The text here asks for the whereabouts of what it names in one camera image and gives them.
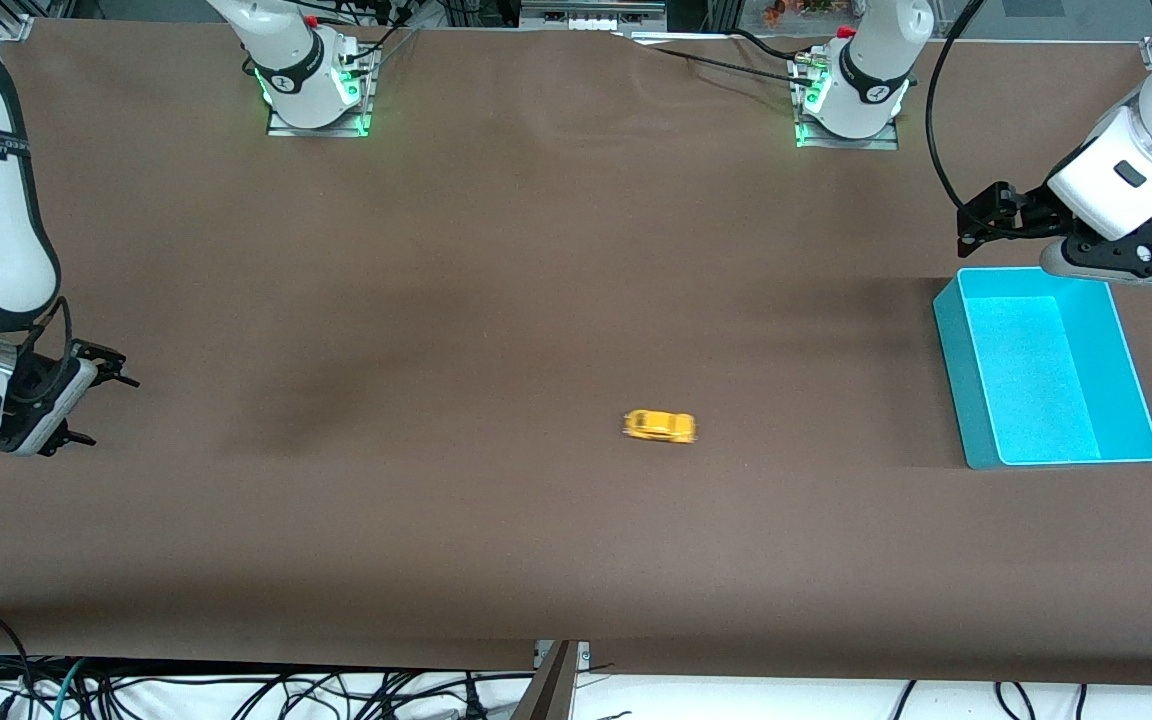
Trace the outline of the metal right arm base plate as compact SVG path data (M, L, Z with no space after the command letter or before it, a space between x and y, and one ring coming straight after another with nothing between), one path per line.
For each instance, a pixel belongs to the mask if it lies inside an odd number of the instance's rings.
M266 132L275 137L355 138L369 136L379 77L379 51L357 50L339 37L333 54L323 53L300 85L287 73L257 70L268 105Z

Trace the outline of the silver table edge bracket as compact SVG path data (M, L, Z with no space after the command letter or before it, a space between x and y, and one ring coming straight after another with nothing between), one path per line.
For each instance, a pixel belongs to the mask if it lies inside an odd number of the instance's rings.
M532 647L532 669L539 670L550 652L558 647L558 641L541 639L535 642L535 647ZM590 644L585 641L579 641L573 644L576 647L577 657L577 670L579 673L589 673L593 669L593 653L591 653Z

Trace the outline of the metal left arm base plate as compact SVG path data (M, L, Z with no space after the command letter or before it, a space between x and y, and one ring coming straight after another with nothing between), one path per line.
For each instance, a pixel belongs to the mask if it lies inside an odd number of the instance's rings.
M844 76L836 76L831 60L826 55L799 53L786 63L791 78L806 82L791 88L795 145L799 149L896 150L896 115L909 82L896 88L856 88Z

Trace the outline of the white power strip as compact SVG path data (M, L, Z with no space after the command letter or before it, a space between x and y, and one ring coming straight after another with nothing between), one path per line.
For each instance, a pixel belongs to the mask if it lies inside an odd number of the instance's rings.
M666 32L666 0L518 0L521 29Z

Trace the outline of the yellow toy beetle car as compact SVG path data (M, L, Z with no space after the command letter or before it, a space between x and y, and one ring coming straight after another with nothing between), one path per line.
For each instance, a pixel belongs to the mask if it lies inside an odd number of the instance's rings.
M634 409L623 415L622 433L644 441L691 445L698 438L698 424L691 414Z

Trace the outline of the dark table leg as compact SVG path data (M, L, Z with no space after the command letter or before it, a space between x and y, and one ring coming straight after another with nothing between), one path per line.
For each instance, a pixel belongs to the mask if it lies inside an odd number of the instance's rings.
M570 720L573 694L576 689L576 647L579 641L558 641L547 661L526 684L526 691L513 710L509 720Z

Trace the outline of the turquoise plastic bin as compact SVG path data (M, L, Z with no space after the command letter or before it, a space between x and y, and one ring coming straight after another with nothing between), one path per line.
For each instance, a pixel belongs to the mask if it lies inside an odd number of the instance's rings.
M1152 416L1111 287L960 270L933 300L967 465L1152 462Z

